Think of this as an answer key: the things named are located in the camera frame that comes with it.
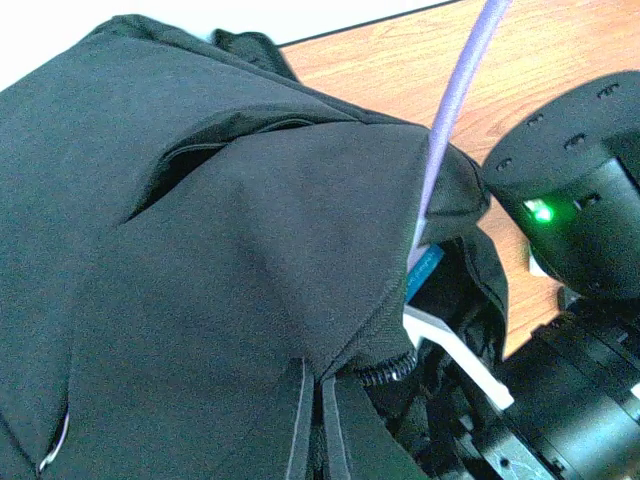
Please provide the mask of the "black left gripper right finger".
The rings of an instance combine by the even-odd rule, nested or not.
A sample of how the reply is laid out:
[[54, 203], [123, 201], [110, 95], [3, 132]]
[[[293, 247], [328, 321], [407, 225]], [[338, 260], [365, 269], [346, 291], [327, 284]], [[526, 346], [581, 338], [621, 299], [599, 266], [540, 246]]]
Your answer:
[[322, 385], [322, 409], [329, 478], [348, 480], [350, 478], [350, 467], [347, 461], [335, 386], [335, 377], [329, 378]]

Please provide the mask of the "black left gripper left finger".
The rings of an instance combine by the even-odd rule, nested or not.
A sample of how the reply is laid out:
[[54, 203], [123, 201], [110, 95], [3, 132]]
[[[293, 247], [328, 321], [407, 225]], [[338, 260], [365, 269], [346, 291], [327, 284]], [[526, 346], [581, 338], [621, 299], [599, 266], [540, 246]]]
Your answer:
[[298, 404], [287, 463], [287, 480], [306, 478], [314, 403], [314, 377], [302, 359]]

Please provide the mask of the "black student backpack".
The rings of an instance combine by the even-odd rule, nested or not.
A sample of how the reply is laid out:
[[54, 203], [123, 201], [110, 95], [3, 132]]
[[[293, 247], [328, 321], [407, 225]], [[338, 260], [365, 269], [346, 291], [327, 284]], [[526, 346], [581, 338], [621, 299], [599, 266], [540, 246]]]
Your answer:
[[117, 16], [1, 94], [1, 475], [471, 479], [461, 371], [402, 325], [428, 130], [260, 34]]

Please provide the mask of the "dog picture book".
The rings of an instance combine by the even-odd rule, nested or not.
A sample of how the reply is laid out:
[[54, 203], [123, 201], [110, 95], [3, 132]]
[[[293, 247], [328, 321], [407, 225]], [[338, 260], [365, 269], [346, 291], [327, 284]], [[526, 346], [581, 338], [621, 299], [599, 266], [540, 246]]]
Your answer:
[[426, 280], [435, 271], [444, 256], [444, 251], [438, 245], [430, 245], [422, 255], [412, 264], [407, 275], [405, 302], [409, 303], [417, 294]]

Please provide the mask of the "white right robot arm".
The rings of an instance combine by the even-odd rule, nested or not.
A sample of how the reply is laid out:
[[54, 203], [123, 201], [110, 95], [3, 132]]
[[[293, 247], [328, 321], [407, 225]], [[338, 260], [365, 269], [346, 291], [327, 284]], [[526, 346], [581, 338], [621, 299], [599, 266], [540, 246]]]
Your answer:
[[575, 293], [500, 366], [509, 425], [555, 479], [639, 475], [639, 75], [572, 89], [482, 168], [551, 278]]

